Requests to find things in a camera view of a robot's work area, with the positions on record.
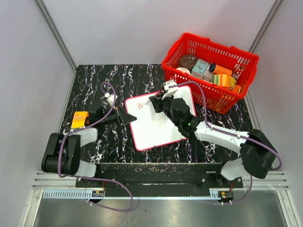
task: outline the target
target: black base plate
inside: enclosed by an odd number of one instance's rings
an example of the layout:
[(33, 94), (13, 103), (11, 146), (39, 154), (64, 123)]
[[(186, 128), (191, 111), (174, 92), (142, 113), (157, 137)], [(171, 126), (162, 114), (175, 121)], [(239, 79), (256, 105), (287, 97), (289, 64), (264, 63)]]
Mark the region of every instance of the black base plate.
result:
[[(208, 179), (213, 178), (221, 164), (97, 164), (95, 177), (115, 179), (124, 184), (136, 197), (166, 197), (166, 196), (209, 196), (208, 188), (230, 188), (231, 182), (224, 187)], [(233, 182), (234, 188), (242, 188), (242, 180)], [(81, 179), (76, 182), (78, 188), (102, 187), (102, 182)], [(125, 189), (114, 183), (107, 182), (106, 196), (128, 196)]]

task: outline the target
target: metal floor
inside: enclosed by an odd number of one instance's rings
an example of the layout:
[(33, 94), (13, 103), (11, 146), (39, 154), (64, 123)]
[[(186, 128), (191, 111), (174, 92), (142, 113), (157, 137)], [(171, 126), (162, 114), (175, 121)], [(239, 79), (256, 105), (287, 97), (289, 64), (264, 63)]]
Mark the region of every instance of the metal floor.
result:
[[(244, 192), (235, 192), (236, 199)], [(125, 209), (129, 201), (100, 203)], [(210, 205), (201, 201), (135, 201), (132, 212), (121, 213), (89, 206), (83, 200), (42, 199), (35, 227), (286, 227), (273, 191), (252, 191), (240, 204)]]

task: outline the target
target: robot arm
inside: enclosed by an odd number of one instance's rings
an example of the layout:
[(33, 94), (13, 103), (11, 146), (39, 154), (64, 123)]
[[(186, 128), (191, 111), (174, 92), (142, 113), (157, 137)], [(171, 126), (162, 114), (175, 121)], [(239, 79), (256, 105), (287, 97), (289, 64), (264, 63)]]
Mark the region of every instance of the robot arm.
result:
[[(175, 98), (175, 87), (170, 90), (170, 86), (176, 85), (173, 81), (164, 83), (162, 92), (149, 99), (153, 104), (156, 113), (164, 112), (165, 115), (178, 127), (179, 132), (188, 139), (197, 139), (216, 143), (238, 153), (240, 158), (229, 161), (223, 165), (220, 175), (228, 181), (244, 175), (264, 179), (271, 169), (276, 156), (260, 145), (243, 139), (241, 136), (257, 140), (268, 147), (274, 147), (270, 144), (265, 135), (256, 129), (252, 132), (233, 131), (230, 129), (214, 126), (210, 127), (206, 122), (190, 113), (189, 106), (182, 98)], [(225, 133), (213, 130), (213, 127), (224, 131)]]
[[(112, 106), (113, 95), (106, 95), (106, 97), (107, 102)], [(106, 112), (102, 107), (92, 108), (89, 111), (75, 112), (71, 130), (85, 128), (87, 125), (97, 122)], [(115, 106), (112, 113), (102, 122), (96, 124), (95, 128), (86, 128), (70, 135), (64, 145), (65, 153), (61, 158), (61, 173), (64, 175), (93, 177), (96, 172), (96, 165), (81, 160), (80, 148), (96, 141), (101, 136), (104, 125), (112, 123), (125, 125), (135, 120), (137, 120), (136, 117), (127, 114), (119, 106)], [(63, 138), (64, 134), (62, 133), (52, 133), (50, 135), (41, 163), (43, 172), (58, 173), (59, 151)]]

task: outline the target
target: gray wall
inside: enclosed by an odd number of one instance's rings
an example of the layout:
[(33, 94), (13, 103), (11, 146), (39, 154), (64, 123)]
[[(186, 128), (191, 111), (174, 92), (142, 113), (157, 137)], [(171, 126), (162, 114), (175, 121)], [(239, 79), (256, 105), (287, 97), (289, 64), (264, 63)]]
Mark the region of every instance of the gray wall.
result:
[(248, 50), (274, 0), (44, 2), (77, 64), (146, 64), (184, 32)]
[(0, 21), (0, 226), (15, 227), (72, 70), (33, 0), (2, 0)]
[(303, 218), (303, 1), (285, 1), (256, 49), (250, 86), (263, 130), (281, 154), (297, 211)]

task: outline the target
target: red basket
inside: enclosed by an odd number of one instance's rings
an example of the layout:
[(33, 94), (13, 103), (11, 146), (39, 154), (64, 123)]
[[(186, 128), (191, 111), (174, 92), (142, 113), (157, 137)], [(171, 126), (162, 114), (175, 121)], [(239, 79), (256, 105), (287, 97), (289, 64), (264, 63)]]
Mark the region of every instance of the red basket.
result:
[[(241, 86), (240, 94), (176, 70), (179, 59), (187, 53), (193, 54), (208, 63), (215, 63), (233, 70), (234, 75), (238, 77), (237, 84)], [(223, 46), (210, 41), (209, 38), (184, 33), (169, 50), (162, 62), (162, 68), (166, 81), (173, 79), (177, 84), (186, 81), (199, 83), (206, 97), (207, 108), (225, 114), (238, 100), (245, 97), (250, 84), (255, 78), (258, 61), (259, 57), (257, 55), (239, 50), (234, 46)], [(199, 88), (194, 84), (189, 84), (189, 86), (194, 101), (202, 105), (203, 99)]]

